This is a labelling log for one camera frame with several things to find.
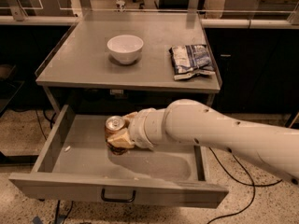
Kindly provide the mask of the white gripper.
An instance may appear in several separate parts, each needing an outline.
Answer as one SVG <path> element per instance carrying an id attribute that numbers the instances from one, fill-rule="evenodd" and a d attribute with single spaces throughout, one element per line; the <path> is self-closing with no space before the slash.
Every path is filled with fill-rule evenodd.
<path id="1" fill-rule="evenodd" d="M 120 131 L 112 134 L 107 142 L 113 147 L 121 148 L 133 148 L 135 145 L 140 148 L 154 149 L 154 145 L 148 139 L 145 132 L 145 121 L 150 112 L 153 112 L 153 108 L 143 109 L 137 113 L 137 111 L 124 115 L 122 118 L 125 121 L 127 128 L 123 128 Z"/>

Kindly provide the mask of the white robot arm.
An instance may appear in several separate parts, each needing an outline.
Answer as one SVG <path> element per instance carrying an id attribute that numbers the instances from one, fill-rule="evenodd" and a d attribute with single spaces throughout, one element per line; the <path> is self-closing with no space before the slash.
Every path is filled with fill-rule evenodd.
<path id="1" fill-rule="evenodd" d="M 200 146 L 228 151 L 294 185 L 299 183 L 299 131 L 233 119 L 199 102 L 177 100 L 143 109 L 107 142 L 113 147 Z"/>

